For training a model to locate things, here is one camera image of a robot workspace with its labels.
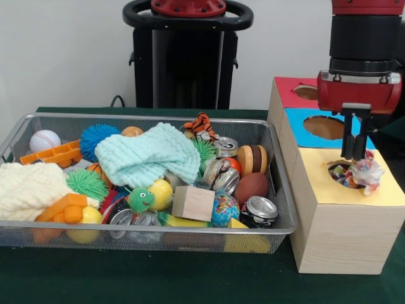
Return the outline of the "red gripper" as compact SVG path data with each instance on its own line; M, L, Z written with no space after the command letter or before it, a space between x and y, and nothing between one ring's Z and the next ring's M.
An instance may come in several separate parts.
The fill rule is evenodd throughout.
M373 115L394 112L402 92L400 73L386 76L352 76L321 71L317 78L318 106L321 110L340 113L344 109L368 110ZM362 160L366 154L369 118L361 119L359 134L352 135L352 115L344 115L341 157Z

